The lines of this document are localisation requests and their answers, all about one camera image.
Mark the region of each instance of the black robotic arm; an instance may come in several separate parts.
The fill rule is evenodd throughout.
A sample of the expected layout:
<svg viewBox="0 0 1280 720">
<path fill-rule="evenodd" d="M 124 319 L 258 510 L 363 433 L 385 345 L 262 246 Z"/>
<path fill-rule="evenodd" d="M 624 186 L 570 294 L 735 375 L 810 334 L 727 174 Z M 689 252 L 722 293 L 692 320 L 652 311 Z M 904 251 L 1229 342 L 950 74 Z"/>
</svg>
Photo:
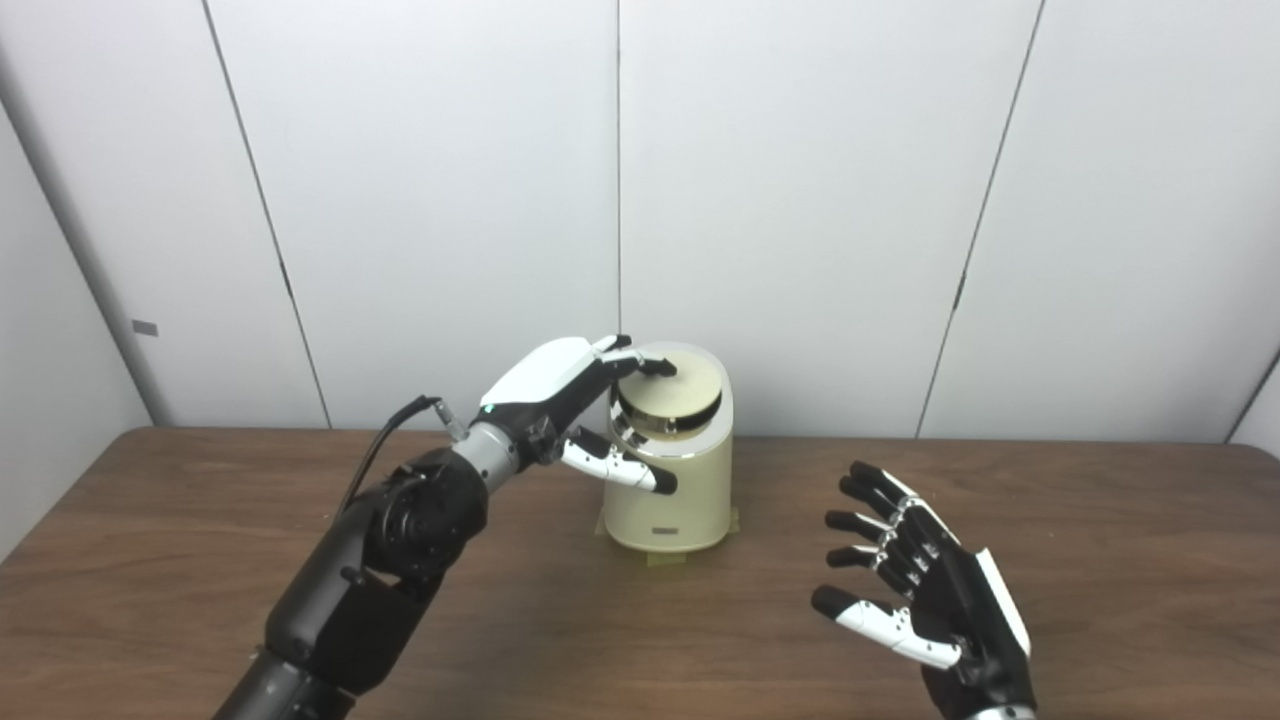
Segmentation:
<svg viewBox="0 0 1280 720">
<path fill-rule="evenodd" d="M 361 462 L 333 527 L 268 616 L 265 642 L 214 720 L 346 717 L 390 673 L 445 571 L 485 528 L 489 496 L 534 462 L 554 462 L 570 447 L 573 466 L 589 474 L 675 492 L 671 473 L 571 428 L 614 379 L 675 374 L 669 361 L 627 345 L 626 336 L 543 345 L 484 396 L 468 428 L 436 398 L 420 397 L 397 413 Z M 356 495 L 381 441 L 428 407 L 440 414 L 452 445 Z"/>
</svg>

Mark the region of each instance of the white wall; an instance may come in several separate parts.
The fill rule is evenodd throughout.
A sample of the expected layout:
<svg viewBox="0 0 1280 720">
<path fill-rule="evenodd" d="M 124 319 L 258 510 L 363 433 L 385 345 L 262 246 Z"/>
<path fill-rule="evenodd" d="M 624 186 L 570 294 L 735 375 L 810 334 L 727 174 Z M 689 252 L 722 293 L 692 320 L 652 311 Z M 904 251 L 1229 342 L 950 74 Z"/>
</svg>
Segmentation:
<svg viewBox="0 0 1280 720">
<path fill-rule="evenodd" d="M 0 560 L 116 436 L 146 424 L 0 108 Z"/>
<path fill-rule="evenodd" d="M 1037 8 L 210 0 L 338 425 L 621 323 L 742 432 L 910 436 L 951 319 L 925 436 L 1221 441 L 1280 6 L 1050 0 L 952 315 Z M 323 425 L 201 4 L 0 0 L 0 94 L 160 419 Z"/>
<path fill-rule="evenodd" d="M 1231 436 L 1231 442 L 1261 447 L 1280 457 L 1280 373 L 1271 373 Z"/>
<path fill-rule="evenodd" d="M 210 8 L 335 425 L 616 331 L 613 3 Z"/>
<path fill-rule="evenodd" d="M 1222 442 L 1280 342 L 1280 4 L 1048 3 L 929 437 Z"/>
<path fill-rule="evenodd" d="M 622 1 L 622 322 L 745 433 L 915 433 L 1036 3 Z"/>
<path fill-rule="evenodd" d="M 0 0 L 0 90 L 157 420 L 324 425 L 201 4 Z"/>
</svg>

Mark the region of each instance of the robot finger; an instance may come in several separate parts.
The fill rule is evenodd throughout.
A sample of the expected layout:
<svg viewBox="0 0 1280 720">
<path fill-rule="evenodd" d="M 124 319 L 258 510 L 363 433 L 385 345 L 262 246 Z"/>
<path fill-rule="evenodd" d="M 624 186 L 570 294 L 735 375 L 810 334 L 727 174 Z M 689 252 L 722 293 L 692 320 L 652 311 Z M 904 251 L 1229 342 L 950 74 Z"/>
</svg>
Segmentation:
<svg viewBox="0 0 1280 720">
<path fill-rule="evenodd" d="M 879 489 L 870 483 L 860 480 L 858 475 L 845 475 L 840 478 L 840 492 L 854 500 L 860 500 L 869 505 L 877 515 L 888 520 L 897 512 L 897 503 L 884 497 Z"/>
<path fill-rule="evenodd" d="M 919 497 L 914 489 L 906 487 L 887 470 L 863 461 L 856 461 L 849 468 L 849 477 L 860 484 L 878 489 L 893 505 L 901 505 L 909 497 Z"/>
<path fill-rule="evenodd" d="M 832 585 L 813 591 L 814 610 L 893 652 L 923 665 L 947 670 L 960 660 L 960 648 L 915 634 L 909 610 L 890 610 Z"/>
<path fill-rule="evenodd" d="M 644 375 L 669 378 L 676 374 L 676 365 L 660 354 L 648 350 L 611 350 L 599 355 L 611 378 L 621 379 L 639 372 Z"/>
<path fill-rule="evenodd" d="M 892 568 L 895 573 L 911 583 L 913 588 L 920 584 L 920 578 L 928 569 L 927 562 L 918 561 L 915 555 L 905 552 L 896 542 L 886 544 L 883 552 L 884 559 L 881 560 L 881 566 Z"/>
<path fill-rule="evenodd" d="M 561 460 L 602 480 L 657 495 L 673 495 L 678 487 L 678 478 L 671 470 L 649 465 L 630 452 L 618 452 L 613 443 L 586 429 L 579 430 L 576 441 L 564 441 Z"/>
<path fill-rule="evenodd" d="M 598 460 L 607 459 L 609 456 L 609 452 L 616 450 L 613 447 L 613 441 L 602 434 L 596 434 L 595 432 L 591 432 L 584 428 L 582 425 L 579 425 L 572 430 L 570 430 L 568 437 L 570 442 L 582 448 L 582 452 Z"/>
<path fill-rule="evenodd" d="M 833 530 L 858 533 L 864 538 L 878 543 L 881 537 L 892 529 L 888 524 L 868 518 L 861 512 L 846 512 L 844 510 L 827 511 L 827 527 Z"/>
<path fill-rule="evenodd" d="M 895 568 L 892 562 L 879 562 L 876 565 L 876 574 L 884 580 L 884 584 L 890 587 L 897 594 L 905 597 L 906 600 L 915 598 L 915 583 L 913 583 L 908 577 Z"/>
<path fill-rule="evenodd" d="M 931 555 L 937 555 L 937 548 L 946 543 L 960 544 L 960 539 L 955 537 L 951 529 L 947 528 L 942 519 L 923 500 L 915 501 L 904 509 L 895 527 L 901 533 L 909 534 L 919 542 Z"/>
<path fill-rule="evenodd" d="M 915 559 L 916 565 L 920 565 L 922 570 L 928 570 L 929 565 L 938 556 L 937 539 L 932 539 L 924 534 L 920 528 L 910 521 L 899 519 L 897 525 L 893 528 L 893 544 L 905 553 Z"/>
<path fill-rule="evenodd" d="M 865 544 L 840 547 L 827 553 L 828 568 L 874 568 L 879 548 Z"/>
<path fill-rule="evenodd" d="M 608 352 L 611 350 L 617 350 L 620 347 L 627 347 L 631 345 L 631 336 L 628 334 L 611 334 L 604 336 L 600 340 L 591 343 L 591 347 L 596 352 Z"/>
</svg>

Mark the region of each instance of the white robotic hand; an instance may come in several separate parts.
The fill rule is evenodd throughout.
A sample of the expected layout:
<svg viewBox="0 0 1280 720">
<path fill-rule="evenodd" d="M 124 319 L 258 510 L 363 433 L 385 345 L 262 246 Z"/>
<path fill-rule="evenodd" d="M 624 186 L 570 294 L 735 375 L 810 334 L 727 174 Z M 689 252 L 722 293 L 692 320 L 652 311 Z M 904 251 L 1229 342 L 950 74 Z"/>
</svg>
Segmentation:
<svg viewBox="0 0 1280 720">
<path fill-rule="evenodd" d="M 548 465 L 563 460 L 607 482 L 658 495 L 676 492 L 675 474 L 645 464 L 585 428 L 571 427 L 614 380 L 636 372 L 676 374 L 671 361 L 654 352 L 626 348 L 630 343 L 627 336 L 608 336 L 594 343 L 563 337 L 541 345 L 480 398 L 472 429 L 509 438 L 508 452 L 517 473 L 535 461 Z M 486 480 L 497 478 L 498 474 L 485 475 Z M 497 488 L 494 483 L 490 486 L 490 491 Z"/>
<path fill-rule="evenodd" d="M 879 468 L 854 462 L 840 491 L 881 519 L 827 512 L 827 527 L 874 543 L 833 550 L 827 564 L 867 568 L 910 605 L 895 610 L 822 585 L 814 609 L 920 662 L 946 720 L 1034 719 L 1030 638 L 991 552 L 965 551 L 925 501 Z"/>
</svg>

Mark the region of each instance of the wooden table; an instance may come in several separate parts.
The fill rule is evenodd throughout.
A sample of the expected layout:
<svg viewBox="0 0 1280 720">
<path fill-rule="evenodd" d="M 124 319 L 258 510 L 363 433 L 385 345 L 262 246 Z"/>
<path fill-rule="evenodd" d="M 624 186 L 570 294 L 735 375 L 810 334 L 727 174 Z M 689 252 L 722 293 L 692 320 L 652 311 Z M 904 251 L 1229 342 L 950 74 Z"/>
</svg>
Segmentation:
<svg viewBox="0 0 1280 720">
<path fill-rule="evenodd" d="M 204 719 L 328 524 L 362 432 L 120 438 L 0 566 L 0 717 Z M 384 468 L 442 442 L 401 433 Z M 1280 715 L 1280 464 L 1247 447 L 740 438 L 742 530 L 684 565 L 594 534 L 598 482 L 502 489 L 353 717 L 929 719 L 915 667 L 809 609 L 854 459 L 989 544 L 1044 717 Z"/>
</svg>

